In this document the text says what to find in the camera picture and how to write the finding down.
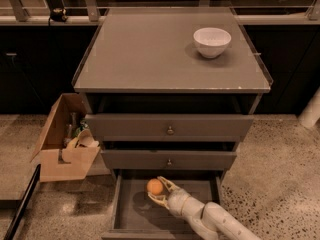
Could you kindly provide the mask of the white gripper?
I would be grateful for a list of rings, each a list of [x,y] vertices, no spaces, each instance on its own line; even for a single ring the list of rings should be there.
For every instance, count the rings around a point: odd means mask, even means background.
[[[177,218],[192,219],[201,215],[204,208],[204,204],[201,201],[163,176],[158,176],[157,179],[171,194],[167,199],[165,195],[154,195],[149,192],[148,197],[154,203],[168,209]]]

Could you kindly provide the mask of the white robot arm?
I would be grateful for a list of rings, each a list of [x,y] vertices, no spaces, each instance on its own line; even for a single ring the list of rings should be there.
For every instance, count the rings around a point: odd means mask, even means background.
[[[320,96],[298,118],[258,116],[222,184],[203,203],[157,177],[148,196],[204,240],[320,240]]]

